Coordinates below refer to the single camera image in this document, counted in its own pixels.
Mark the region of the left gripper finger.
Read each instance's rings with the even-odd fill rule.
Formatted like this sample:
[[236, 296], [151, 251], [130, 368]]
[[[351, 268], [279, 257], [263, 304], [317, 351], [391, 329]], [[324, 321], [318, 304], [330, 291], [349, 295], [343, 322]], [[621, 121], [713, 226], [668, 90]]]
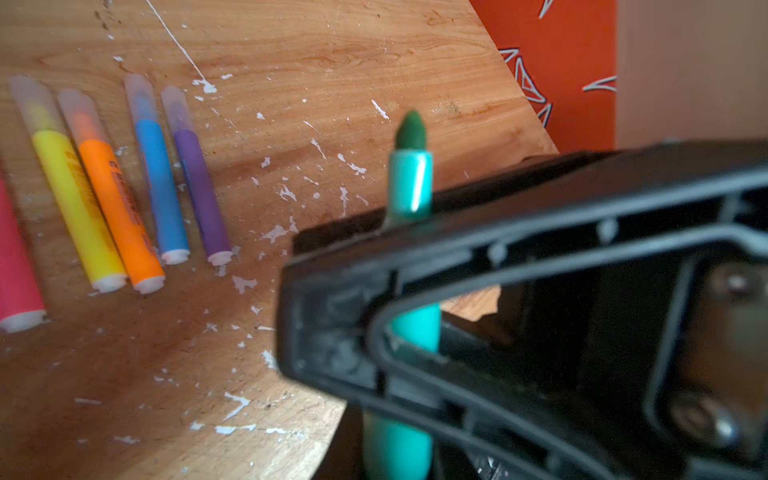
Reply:
[[363, 471], [363, 412], [348, 405], [311, 479], [360, 480]]

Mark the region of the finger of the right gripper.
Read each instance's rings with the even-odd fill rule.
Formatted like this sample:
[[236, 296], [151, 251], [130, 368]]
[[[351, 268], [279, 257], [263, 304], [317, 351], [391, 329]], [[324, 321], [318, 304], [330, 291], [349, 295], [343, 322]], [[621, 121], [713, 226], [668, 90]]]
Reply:
[[297, 255], [653, 255], [710, 244], [767, 251], [767, 144], [687, 141], [534, 158], [437, 193], [402, 226], [382, 210], [316, 226]]
[[307, 255], [277, 322], [282, 373], [426, 431], [432, 477], [767, 475], [767, 251]]

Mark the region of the purple marker pen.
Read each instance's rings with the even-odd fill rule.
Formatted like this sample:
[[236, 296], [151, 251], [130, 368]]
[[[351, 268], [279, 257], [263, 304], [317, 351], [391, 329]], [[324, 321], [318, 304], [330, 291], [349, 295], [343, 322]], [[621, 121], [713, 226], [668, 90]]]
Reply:
[[232, 246], [185, 93], [167, 86], [161, 100], [182, 165], [202, 245], [214, 267], [228, 264]]

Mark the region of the blue marker pen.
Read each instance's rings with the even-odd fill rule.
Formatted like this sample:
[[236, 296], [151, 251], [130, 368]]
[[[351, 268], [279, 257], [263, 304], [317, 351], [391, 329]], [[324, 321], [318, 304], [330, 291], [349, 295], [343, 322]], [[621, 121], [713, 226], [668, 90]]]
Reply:
[[126, 76], [124, 87], [143, 160], [160, 257], [166, 265], [181, 264], [188, 260], [190, 247], [154, 90], [139, 74]]

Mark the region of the orange marker pen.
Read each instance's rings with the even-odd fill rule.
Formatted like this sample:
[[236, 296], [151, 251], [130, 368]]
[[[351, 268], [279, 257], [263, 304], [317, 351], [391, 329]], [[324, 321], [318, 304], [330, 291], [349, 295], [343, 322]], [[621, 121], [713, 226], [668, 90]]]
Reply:
[[165, 284], [165, 272], [95, 103], [76, 89], [62, 90], [58, 103], [133, 288], [142, 295], [160, 290]]

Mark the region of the pink marker pen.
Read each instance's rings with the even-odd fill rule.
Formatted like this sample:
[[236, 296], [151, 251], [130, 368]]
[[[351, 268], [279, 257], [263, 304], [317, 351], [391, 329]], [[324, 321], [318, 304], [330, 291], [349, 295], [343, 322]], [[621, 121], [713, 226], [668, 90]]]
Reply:
[[46, 308], [4, 181], [1, 181], [1, 330], [17, 333], [43, 323]]

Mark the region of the yellow marker pen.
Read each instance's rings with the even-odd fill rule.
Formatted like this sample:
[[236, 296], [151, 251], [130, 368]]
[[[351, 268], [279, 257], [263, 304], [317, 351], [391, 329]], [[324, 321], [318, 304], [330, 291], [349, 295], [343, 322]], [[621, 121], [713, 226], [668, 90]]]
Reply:
[[89, 283], [100, 293], [123, 288], [127, 273], [52, 94], [26, 76], [10, 88]]

